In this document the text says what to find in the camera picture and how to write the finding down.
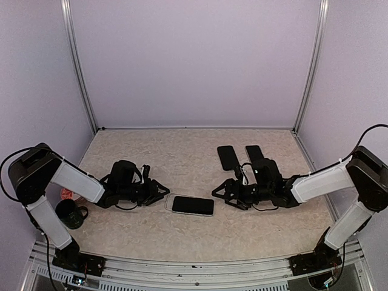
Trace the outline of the clear plain phone case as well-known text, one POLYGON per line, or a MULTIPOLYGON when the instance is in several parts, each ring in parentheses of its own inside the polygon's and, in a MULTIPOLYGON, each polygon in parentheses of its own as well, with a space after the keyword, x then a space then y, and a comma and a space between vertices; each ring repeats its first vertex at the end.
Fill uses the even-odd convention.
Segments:
POLYGON ((169 211, 173 212, 172 211, 172 204, 173 204, 174 197, 176 197, 176 196, 184 196, 184 195, 177 195, 177 194, 172 194, 172 193, 169 194, 167 199, 166 199, 166 203, 165 203, 165 209, 166 210, 169 210, 169 211))

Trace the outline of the black phone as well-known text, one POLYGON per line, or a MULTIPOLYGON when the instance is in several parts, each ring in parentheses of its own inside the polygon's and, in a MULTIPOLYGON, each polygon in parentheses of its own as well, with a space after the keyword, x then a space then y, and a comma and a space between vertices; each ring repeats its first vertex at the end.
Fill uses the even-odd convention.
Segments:
POLYGON ((172 211, 191 215, 212 216, 215 202, 212 199, 176 196, 172 204, 172 211))

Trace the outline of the black phone case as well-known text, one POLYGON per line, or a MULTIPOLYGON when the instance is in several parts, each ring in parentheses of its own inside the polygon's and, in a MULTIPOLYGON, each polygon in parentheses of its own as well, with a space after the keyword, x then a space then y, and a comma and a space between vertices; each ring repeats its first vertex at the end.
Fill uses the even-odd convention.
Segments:
POLYGON ((237 155, 231 145, 219 146, 217 147, 217 152, 224 171, 231 171, 239 166, 237 155))

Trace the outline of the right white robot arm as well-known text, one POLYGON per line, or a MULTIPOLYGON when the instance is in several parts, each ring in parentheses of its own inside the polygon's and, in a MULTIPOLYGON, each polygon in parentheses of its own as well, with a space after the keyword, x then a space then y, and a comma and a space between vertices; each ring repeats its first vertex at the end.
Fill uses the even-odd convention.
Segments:
POLYGON ((338 266, 345 261, 346 241, 362 230, 371 217, 387 208, 387 164, 359 142, 337 162, 305 175, 283 178, 276 162, 265 158, 257 145, 246 147, 256 182, 249 184, 234 148, 217 148, 223 170, 234 171, 235 177, 225 180, 212 191, 230 206, 241 210, 255 208, 270 201, 276 209, 293 208, 342 189, 354 188, 357 199, 320 237, 313 251, 290 257, 294 275, 338 266))

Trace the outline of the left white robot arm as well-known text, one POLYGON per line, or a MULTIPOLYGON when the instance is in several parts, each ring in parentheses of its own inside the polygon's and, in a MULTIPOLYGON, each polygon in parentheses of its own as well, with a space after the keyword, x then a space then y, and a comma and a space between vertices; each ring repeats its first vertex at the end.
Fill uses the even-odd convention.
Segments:
POLYGON ((152 179, 150 166, 138 167, 127 160, 115 162, 110 173, 98 179, 80 169, 47 144, 40 143, 9 154, 7 166, 15 196, 4 195, 25 209, 35 227, 55 246, 54 265, 80 269, 85 257, 69 229, 78 228, 72 207, 83 199, 102 209, 124 211, 120 203, 150 206, 162 200, 170 189, 152 179))

